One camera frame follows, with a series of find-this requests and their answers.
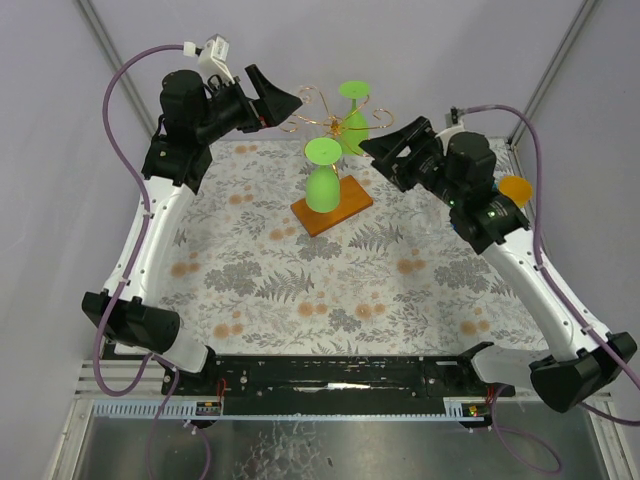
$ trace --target orange object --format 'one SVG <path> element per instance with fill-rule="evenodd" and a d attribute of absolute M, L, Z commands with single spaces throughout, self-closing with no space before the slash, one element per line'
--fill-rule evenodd
<path fill-rule="evenodd" d="M 315 237 L 371 205 L 373 205 L 373 199 L 358 181 L 349 175 L 340 180 L 340 204 L 335 210 L 328 213 L 314 212 L 304 198 L 291 205 L 291 210 L 309 236 Z"/>
<path fill-rule="evenodd" d="M 509 175 L 500 180 L 498 190 L 505 197 L 513 200 L 518 208 L 524 207 L 533 197 L 533 187 L 522 177 Z"/>

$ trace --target wooden board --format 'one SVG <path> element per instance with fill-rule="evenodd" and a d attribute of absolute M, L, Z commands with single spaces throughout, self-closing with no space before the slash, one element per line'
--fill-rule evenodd
<path fill-rule="evenodd" d="M 304 198 L 291 205 L 291 210 L 309 236 L 315 237 L 371 205 L 373 205 L 373 199 L 358 181 L 349 175 L 340 180 L 340 205 L 335 210 L 329 213 L 314 212 Z"/>

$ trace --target white wall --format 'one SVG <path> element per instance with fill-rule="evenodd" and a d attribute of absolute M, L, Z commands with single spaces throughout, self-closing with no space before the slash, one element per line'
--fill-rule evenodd
<path fill-rule="evenodd" d="M 534 118 L 544 155 L 543 229 L 554 264 L 613 331 L 640 343 L 640 5 L 602 2 Z M 529 137 L 520 146 L 534 177 Z M 631 362 L 640 372 L 640 354 Z M 620 413 L 640 392 L 619 378 Z M 640 465 L 640 429 L 627 429 Z"/>
<path fill-rule="evenodd" d="M 0 477 L 44 472 L 95 329 L 99 291 L 136 204 L 102 131 L 106 62 L 69 0 L 0 6 Z M 121 98 L 123 148 L 147 142 Z"/>
<path fill-rule="evenodd" d="M 442 127 L 451 105 L 508 103 L 524 108 L 581 0 L 93 0 L 123 58 L 161 43 L 214 33 L 231 41 L 229 64 L 243 85 L 256 63 L 274 84 L 345 80 L 372 84 L 376 105 L 397 125 L 418 115 Z M 133 80 L 154 115 L 162 77 L 191 60 L 151 60 Z M 504 116 L 470 119 L 507 135 Z M 278 135 L 277 129 L 264 136 Z"/>

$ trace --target floor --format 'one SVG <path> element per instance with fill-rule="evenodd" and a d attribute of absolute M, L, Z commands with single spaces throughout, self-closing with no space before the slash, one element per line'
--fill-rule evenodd
<path fill-rule="evenodd" d="M 554 478 L 609 478 L 583 410 L 561 415 L 524 402 L 501 404 L 499 413 L 505 425 L 551 441 L 564 462 L 563 474 Z M 93 419 L 76 480 L 148 478 L 149 426 L 148 420 Z M 468 433 L 457 423 L 220 421 L 205 432 L 212 448 L 206 478 L 216 480 L 546 478 L 511 458 L 493 433 Z M 555 467 L 538 445 L 511 435 L 508 440 L 539 467 Z M 156 480 L 199 478 L 202 440 L 180 423 L 160 422 L 151 452 Z"/>
<path fill-rule="evenodd" d="M 511 173 L 492 139 L 496 177 Z M 296 140 L 217 142 L 168 252 L 160 307 L 220 353 L 457 354 L 480 341 L 544 349 L 508 285 L 448 210 L 345 157 L 374 205 L 310 238 L 290 205 L 313 165 Z"/>

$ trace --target cable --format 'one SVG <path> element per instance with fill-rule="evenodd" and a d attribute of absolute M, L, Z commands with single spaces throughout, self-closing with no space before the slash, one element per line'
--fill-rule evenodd
<path fill-rule="evenodd" d="M 151 202 L 149 201 L 149 193 L 147 192 L 147 189 L 144 186 L 144 182 L 142 181 L 142 178 L 138 175 L 138 172 L 136 172 L 135 168 L 133 168 L 133 165 L 131 165 L 131 162 L 127 160 L 127 157 L 125 157 L 124 153 L 120 149 L 120 146 L 118 145 L 118 142 L 116 142 L 116 139 L 113 136 L 113 132 L 111 131 L 111 124 L 109 123 L 109 100 L 111 100 L 111 94 L 113 93 L 113 89 L 118 83 L 118 80 L 120 80 L 120 78 L 125 74 L 125 72 L 129 69 L 129 67 L 131 67 L 134 63 L 137 63 L 139 60 L 142 60 L 143 58 L 148 57 L 149 55 L 152 55 L 157 52 L 164 52 L 167 50 L 182 50 L 182 49 L 183 49 L 182 45 L 160 45 L 159 47 L 154 47 L 154 48 L 145 50 L 144 52 L 139 53 L 135 57 L 131 58 L 130 60 L 125 62 L 125 64 L 122 65 L 122 67 L 120 67 L 118 71 L 113 75 L 113 78 L 109 82 L 109 85 L 107 86 L 107 90 L 104 93 L 104 99 L 102 101 L 102 123 L 104 124 L 104 130 L 107 134 L 107 138 L 109 139 L 109 143 L 111 143 L 113 150 L 116 152 L 116 155 L 118 155 L 118 158 L 120 159 L 122 164 L 131 174 L 133 179 L 136 181 L 136 184 L 138 185 L 138 189 L 140 190 L 140 195 L 142 196 L 142 203 L 146 211 L 149 211 L 151 209 Z M 100 372 L 100 346 L 102 343 L 102 336 L 104 335 L 104 331 L 105 331 L 105 328 L 107 327 L 107 322 L 109 321 L 111 312 L 113 311 L 113 308 L 115 307 L 116 302 L 120 298 L 120 295 L 122 294 L 122 290 L 124 290 L 124 287 L 127 283 L 127 277 L 131 274 L 131 270 L 133 270 L 133 266 L 135 265 L 136 260 L 138 259 L 138 255 L 140 254 L 140 249 L 142 248 L 142 243 L 144 242 L 144 238 L 147 234 L 147 231 L 149 230 L 149 222 L 150 222 L 149 215 L 144 215 L 142 217 L 142 228 L 140 229 L 140 233 L 138 234 L 136 243 L 133 247 L 133 250 L 131 251 L 131 256 L 129 257 L 129 260 L 127 261 L 124 267 L 124 272 L 122 273 L 123 278 L 118 282 L 118 286 L 113 292 L 113 296 L 111 297 L 111 300 L 109 300 L 109 303 L 107 304 L 107 308 L 105 309 L 104 313 L 102 314 L 102 317 L 100 318 L 100 323 L 98 324 L 98 331 L 96 332 L 96 336 L 93 341 L 93 376 L 95 377 L 96 383 L 100 387 L 100 390 L 102 390 L 104 393 L 112 397 L 122 397 L 127 393 L 131 392 L 134 388 L 136 388 L 136 385 L 138 385 L 138 382 L 140 382 L 140 379 L 142 378 L 142 374 L 144 373 L 144 369 L 146 368 L 147 363 L 149 363 L 149 360 L 151 359 L 151 356 L 152 356 L 151 353 L 148 353 L 147 355 L 144 356 L 144 358 L 142 359 L 142 364 L 140 365 L 140 370 L 138 370 L 138 373 L 133 379 L 133 382 L 131 382 L 131 385 L 129 385 L 127 388 L 123 390 L 119 390 L 119 391 L 112 390 L 107 386 L 104 379 L 102 378 L 102 373 Z"/>
<path fill-rule="evenodd" d="M 503 392 L 503 390 L 505 388 L 507 388 L 507 385 L 502 385 L 501 387 L 499 387 L 498 390 L 496 391 L 494 397 L 493 397 L 492 402 L 491 402 L 491 418 L 493 418 L 493 430 L 496 432 L 496 435 L 498 435 L 498 439 L 500 440 L 502 445 L 504 445 L 504 448 L 506 448 L 507 451 L 516 460 L 518 460 L 520 463 L 526 465 L 531 470 L 535 470 L 536 472 L 541 473 L 543 475 L 549 475 L 549 476 L 560 475 L 564 471 L 564 465 L 562 464 L 562 460 L 560 459 L 560 455 L 558 454 L 558 452 L 556 452 L 551 447 L 551 445 L 549 445 L 547 442 L 545 442 L 543 439 L 541 439 L 537 435 L 534 435 L 533 433 L 524 432 L 524 431 L 518 430 L 516 428 L 498 426 L 498 421 L 496 420 L 496 418 L 497 418 L 496 417 L 496 404 L 497 404 L 497 401 L 498 401 L 498 397 L 500 396 L 500 394 Z M 507 443 L 507 441 L 502 436 L 502 433 L 511 433 L 513 435 L 519 435 L 521 437 L 527 438 L 527 439 L 529 439 L 529 440 L 531 440 L 533 442 L 538 443 L 539 445 L 544 447 L 553 456 L 553 458 L 555 458 L 556 462 L 558 463 L 558 466 L 554 470 L 545 470 L 544 468 L 540 468 L 540 467 L 528 462 L 518 452 L 516 452 L 513 448 L 511 448 L 511 446 Z"/>
<path fill-rule="evenodd" d="M 520 118 L 524 122 L 524 124 L 529 129 L 531 133 L 531 137 L 533 138 L 533 147 L 535 150 L 536 156 L 536 212 L 534 219 L 534 228 L 533 228 L 533 255 L 536 259 L 536 263 L 539 265 L 540 273 L 542 277 L 549 285 L 549 288 L 553 291 L 553 293 L 560 299 L 563 305 L 571 312 L 573 317 L 576 319 L 578 324 L 586 331 L 589 336 L 600 346 L 602 349 L 618 364 L 618 366 L 627 374 L 627 376 L 631 379 L 631 381 L 638 387 L 640 390 L 640 376 L 636 374 L 629 364 L 625 362 L 620 356 L 607 344 L 606 340 L 604 340 L 595 330 L 593 330 L 589 322 L 582 316 L 580 310 L 576 308 L 576 306 L 571 303 L 571 300 L 564 294 L 562 289 L 556 284 L 553 280 L 553 277 L 544 266 L 542 261 L 542 153 L 540 149 L 540 138 L 538 137 L 538 133 L 534 128 L 531 121 L 519 110 L 516 110 L 513 107 L 509 107 L 508 105 L 481 105 L 478 107 L 467 108 L 463 110 L 464 114 L 467 113 L 477 113 L 477 112 L 486 112 L 489 110 L 504 110 L 506 112 L 513 113 L 517 117 Z M 591 413 L 598 415 L 602 418 L 606 418 L 611 420 L 612 422 L 620 423 L 622 425 L 627 426 L 640 426 L 640 421 L 636 420 L 624 420 L 620 418 L 613 417 L 608 415 L 605 412 L 601 412 L 600 410 L 593 408 L 589 405 L 586 405 L 584 402 L 581 403 L 583 408 L 586 408 Z"/>
<path fill-rule="evenodd" d="M 158 411 L 153 416 L 153 420 L 151 421 L 151 430 L 149 431 L 149 436 L 147 437 L 147 444 L 145 446 L 144 458 L 145 458 L 145 465 L 147 467 L 147 475 L 149 475 L 150 480 L 154 480 L 153 472 L 151 471 L 151 443 L 153 440 L 153 435 L 155 433 L 156 425 L 158 423 L 158 419 L 160 418 L 160 415 L 164 411 L 164 407 L 167 405 L 167 402 L 176 391 L 176 388 L 180 381 L 180 372 L 178 371 L 178 369 L 175 368 L 175 366 L 171 365 L 169 362 L 159 357 L 156 357 L 154 359 L 159 363 L 161 363 L 162 365 L 164 365 L 165 367 L 173 369 L 174 376 L 173 376 L 173 383 L 171 384 L 171 388 L 169 388 L 169 391 L 167 392 L 167 395 L 164 397 L 164 400 L 162 400 L 162 403 L 160 404 Z M 209 440 L 207 439 L 207 436 L 204 434 L 204 432 L 197 427 L 193 427 L 193 428 L 204 440 L 205 451 L 207 454 L 207 458 L 204 464 L 204 469 L 202 470 L 202 473 L 198 477 L 198 480 L 204 480 L 204 478 L 206 478 L 207 476 L 207 472 L 209 471 L 209 467 L 211 466 L 211 446 L 209 445 Z"/>

